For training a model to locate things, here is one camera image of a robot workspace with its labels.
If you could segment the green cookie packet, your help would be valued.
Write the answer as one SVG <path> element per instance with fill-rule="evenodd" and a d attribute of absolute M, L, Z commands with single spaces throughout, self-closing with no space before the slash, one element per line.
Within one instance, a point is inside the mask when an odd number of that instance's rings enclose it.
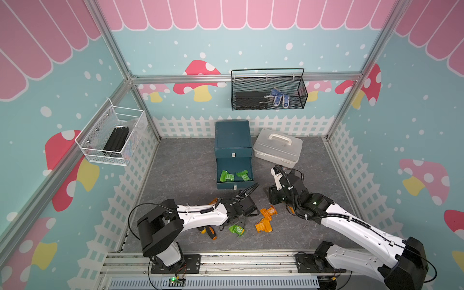
<path fill-rule="evenodd" d="M 248 175 L 248 170 L 243 170 L 241 172 L 238 172 L 236 174 L 239 178 L 241 178 L 243 181 L 250 181 L 251 178 Z"/>
<path fill-rule="evenodd" d="M 234 174 L 230 174 L 226 170 L 223 170 L 220 174 L 220 182 L 233 182 L 235 179 Z"/>
<path fill-rule="evenodd" d="M 243 227 L 241 227 L 240 225 L 231 225 L 228 230 L 231 232 L 231 233 L 234 233 L 238 236 L 242 236 L 244 233 L 245 233 L 245 229 Z"/>

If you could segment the teal three-drawer cabinet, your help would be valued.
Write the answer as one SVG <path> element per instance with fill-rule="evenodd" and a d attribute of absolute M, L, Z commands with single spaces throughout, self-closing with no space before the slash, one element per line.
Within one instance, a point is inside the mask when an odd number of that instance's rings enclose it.
<path fill-rule="evenodd" d="M 247 120 L 223 120 L 215 123 L 215 158 L 217 165 L 216 187 L 245 189 L 254 184 L 252 167 L 253 144 L 250 124 Z M 233 182 L 220 182 L 220 174 L 226 170 L 234 174 Z M 250 181 L 243 181 L 236 174 L 248 170 Z"/>

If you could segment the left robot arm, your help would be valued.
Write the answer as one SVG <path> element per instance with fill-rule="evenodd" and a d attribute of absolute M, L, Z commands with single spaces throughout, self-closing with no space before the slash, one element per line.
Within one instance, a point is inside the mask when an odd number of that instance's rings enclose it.
<path fill-rule="evenodd" d="M 174 199 L 151 204 L 153 209 L 137 221 L 138 240 L 144 257 L 156 257 L 170 270 L 185 264 L 178 236 L 187 230 L 206 230 L 215 237 L 213 227 L 224 228 L 240 219 L 254 215 L 257 207 L 251 195 L 258 188 L 255 183 L 232 198 L 219 198 L 208 205 L 178 205 Z"/>

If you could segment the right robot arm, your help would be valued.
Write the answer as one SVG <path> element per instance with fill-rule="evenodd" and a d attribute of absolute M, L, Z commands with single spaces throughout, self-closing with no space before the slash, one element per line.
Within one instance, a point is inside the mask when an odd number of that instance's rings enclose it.
<path fill-rule="evenodd" d="M 382 282 L 390 290 L 420 290 L 430 282 L 432 264 L 422 242 L 384 232 L 343 209 L 321 193 L 311 193 L 296 170 L 285 172 L 281 165 L 271 169 L 275 184 L 268 189 L 273 204 L 283 203 L 290 214 L 335 230 L 361 246 L 349 250 L 332 242 L 322 242 L 314 252 L 319 267 L 362 274 Z"/>

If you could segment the orange cookie packet lower centre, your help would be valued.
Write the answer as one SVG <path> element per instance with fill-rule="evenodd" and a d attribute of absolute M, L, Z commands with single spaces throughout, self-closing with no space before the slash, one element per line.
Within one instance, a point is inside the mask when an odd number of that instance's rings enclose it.
<path fill-rule="evenodd" d="M 270 220 L 268 220 L 266 218 L 263 218 L 260 222 L 258 222 L 255 225 L 255 228 L 256 228 L 258 233 L 260 233 L 260 232 L 270 233 L 270 232 L 273 231 Z"/>

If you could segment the white plastic lidded box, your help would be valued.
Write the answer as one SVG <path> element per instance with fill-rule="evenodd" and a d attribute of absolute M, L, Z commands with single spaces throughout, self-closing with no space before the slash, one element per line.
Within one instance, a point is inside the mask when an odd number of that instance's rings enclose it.
<path fill-rule="evenodd" d="M 262 129 L 253 146 L 257 158 L 287 168 L 294 168 L 300 159 L 303 140 L 270 129 Z"/>

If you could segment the blue white item in basket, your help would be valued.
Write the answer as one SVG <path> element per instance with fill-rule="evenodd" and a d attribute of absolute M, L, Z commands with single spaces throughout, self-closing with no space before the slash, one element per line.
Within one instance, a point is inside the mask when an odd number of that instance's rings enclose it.
<path fill-rule="evenodd" d="M 290 97 L 290 95 L 274 87 L 270 94 L 266 95 L 264 99 L 267 102 L 271 102 L 274 107 L 282 106 L 283 109 L 288 109 L 290 107 Z"/>

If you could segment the small green circuit board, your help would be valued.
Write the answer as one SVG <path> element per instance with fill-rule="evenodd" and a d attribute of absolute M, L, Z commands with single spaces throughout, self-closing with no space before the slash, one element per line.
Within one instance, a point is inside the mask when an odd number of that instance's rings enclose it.
<path fill-rule="evenodd" d="M 186 284 L 186 279 L 180 277 L 171 277 L 169 279 L 169 287 L 184 287 Z"/>

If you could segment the black box in white basket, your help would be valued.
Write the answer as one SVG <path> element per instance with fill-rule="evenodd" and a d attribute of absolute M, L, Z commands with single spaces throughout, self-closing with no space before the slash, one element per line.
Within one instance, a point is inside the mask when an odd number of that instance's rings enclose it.
<path fill-rule="evenodd" d="M 103 149 L 103 154 L 108 156 L 119 156 L 126 139 L 129 135 L 128 126 L 117 126 L 113 129 Z"/>

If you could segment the orange handled screwdriver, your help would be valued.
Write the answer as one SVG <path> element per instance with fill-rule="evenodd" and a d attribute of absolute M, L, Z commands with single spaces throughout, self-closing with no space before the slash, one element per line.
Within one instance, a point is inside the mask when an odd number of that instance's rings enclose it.
<path fill-rule="evenodd" d="M 216 240 L 217 239 L 217 234 L 216 232 L 214 231 L 214 229 L 210 226 L 206 227 L 206 232 L 207 234 L 210 236 L 210 238 L 212 240 Z"/>

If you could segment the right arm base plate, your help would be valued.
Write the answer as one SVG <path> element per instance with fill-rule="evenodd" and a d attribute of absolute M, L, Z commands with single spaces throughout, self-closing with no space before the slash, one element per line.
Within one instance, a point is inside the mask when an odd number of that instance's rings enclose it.
<path fill-rule="evenodd" d="M 325 258 L 313 253 L 298 252 L 294 255 L 299 273 L 345 273 L 345 269 L 332 267 Z"/>

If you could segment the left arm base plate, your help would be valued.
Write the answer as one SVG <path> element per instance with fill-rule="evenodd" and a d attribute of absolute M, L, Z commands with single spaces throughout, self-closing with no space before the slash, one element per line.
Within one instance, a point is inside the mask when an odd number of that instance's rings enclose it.
<path fill-rule="evenodd" d="M 154 257 L 151 264 L 151 274 L 198 274 L 201 263 L 200 254 L 185 254 L 182 259 L 172 266 L 165 266 L 158 257 Z"/>

